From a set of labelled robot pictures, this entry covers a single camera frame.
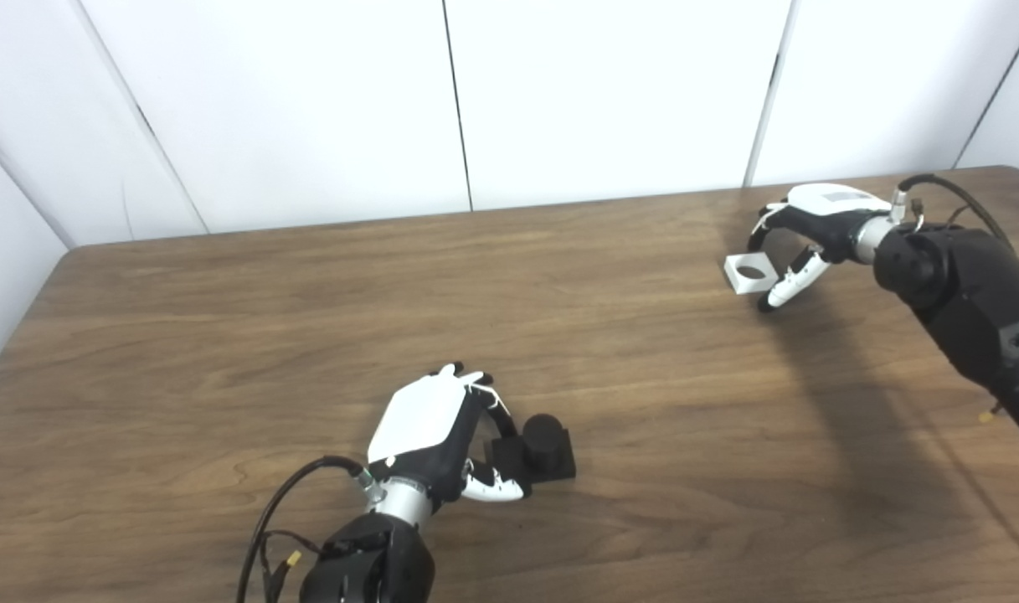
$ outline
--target black cylinder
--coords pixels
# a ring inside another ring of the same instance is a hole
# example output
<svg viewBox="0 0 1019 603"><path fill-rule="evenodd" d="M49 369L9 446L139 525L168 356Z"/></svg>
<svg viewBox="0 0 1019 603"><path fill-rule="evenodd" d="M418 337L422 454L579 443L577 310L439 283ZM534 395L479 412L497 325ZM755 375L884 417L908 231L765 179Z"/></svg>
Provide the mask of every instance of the black cylinder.
<svg viewBox="0 0 1019 603"><path fill-rule="evenodd" d="M535 471L554 470L561 460L561 423L548 415L537 415L524 424L524 462Z"/></svg>

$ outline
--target white square block with hole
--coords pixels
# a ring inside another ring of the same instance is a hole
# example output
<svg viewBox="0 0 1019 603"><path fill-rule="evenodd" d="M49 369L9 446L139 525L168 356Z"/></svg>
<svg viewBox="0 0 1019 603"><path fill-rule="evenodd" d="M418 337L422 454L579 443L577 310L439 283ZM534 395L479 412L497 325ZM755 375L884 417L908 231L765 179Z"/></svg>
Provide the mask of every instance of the white square block with hole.
<svg viewBox="0 0 1019 603"><path fill-rule="evenodd" d="M727 257L725 275L736 294L762 293L777 284L777 271L764 252Z"/></svg>

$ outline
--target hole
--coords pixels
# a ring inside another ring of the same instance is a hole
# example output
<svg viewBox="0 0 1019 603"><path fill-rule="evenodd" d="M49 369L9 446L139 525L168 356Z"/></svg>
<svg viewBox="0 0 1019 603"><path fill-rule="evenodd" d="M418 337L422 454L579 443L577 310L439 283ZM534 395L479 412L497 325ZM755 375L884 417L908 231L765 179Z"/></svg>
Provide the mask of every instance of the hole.
<svg viewBox="0 0 1019 603"><path fill-rule="evenodd" d="M766 278L765 272L762 272L753 266L737 266L736 271L740 273L740 276L747 279L758 280Z"/></svg>

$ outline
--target robotic hand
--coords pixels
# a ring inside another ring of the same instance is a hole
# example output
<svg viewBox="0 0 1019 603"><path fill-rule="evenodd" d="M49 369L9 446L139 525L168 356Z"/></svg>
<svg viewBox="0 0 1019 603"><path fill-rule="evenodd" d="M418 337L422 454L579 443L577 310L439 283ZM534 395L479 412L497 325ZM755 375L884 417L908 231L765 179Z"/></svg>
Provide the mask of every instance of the robotic hand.
<svg viewBox="0 0 1019 603"><path fill-rule="evenodd" d="M769 230L788 228L808 244L777 284L758 298L758 310L771 313L807 289L833 264L846 260L869 263L873 245L904 218L904 200L883 202L867 191L843 184L801 184L788 198L758 211L747 240L748 252L760 252Z"/></svg>
<svg viewBox="0 0 1019 603"><path fill-rule="evenodd" d="M462 496L487 502L524 499L532 484L576 476L568 431L554 417L532 417L518 435L508 408L491 387L493 379L483 373L458 375L461 371L460 363L446 365L393 394L368 446L367 469L324 457L286 481L257 523L237 603L245 601L256 553L264 568L265 600L278 600L296 557L272 572L265 561L265 542L272 535L287 535L318 554L303 581L303 603L424 603L435 565L420 531L443 504ZM499 438L487 442L482 462L468 457L468 446L485 415ZM292 532L267 530L284 493L312 470L328 465L347 469L364 489L364 514L322 546Z"/></svg>
<svg viewBox="0 0 1019 603"><path fill-rule="evenodd" d="M917 223L901 223L908 191L923 182L949 188L967 205L945 223L923 222L921 214ZM991 233L954 225L965 209ZM887 203L850 186L804 184L760 214L748 241L751 252L773 228L789 228L816 244L808 245L758 309L777 309L830 264L870 264L877 284L911 308L955 370L996 397L998 404L983 417L1004 409L1019 426L1019 259L967 190L922 174L900 182Z"/></svg>

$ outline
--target wood grain surface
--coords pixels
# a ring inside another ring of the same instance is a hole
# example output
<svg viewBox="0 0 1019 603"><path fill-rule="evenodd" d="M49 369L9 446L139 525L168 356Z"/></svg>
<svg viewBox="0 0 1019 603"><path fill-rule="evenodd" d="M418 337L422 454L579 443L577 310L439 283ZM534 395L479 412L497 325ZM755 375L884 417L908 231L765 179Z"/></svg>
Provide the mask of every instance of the wood grain surface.
<svg viewBox="0 0 1019 603"><path fill-rule="evenodd" d="M950 175L1019 252L1019 172ZM1019 432L977 423L987 394L867 267L772 316L729 289L787 188L69 253L0 359L0 602L231 600L280 482L363 457L454 360L558 416L579 478L441 510L433 602L1019 602ZM361 505L328 471L273 525L322 539Z"/></svg>

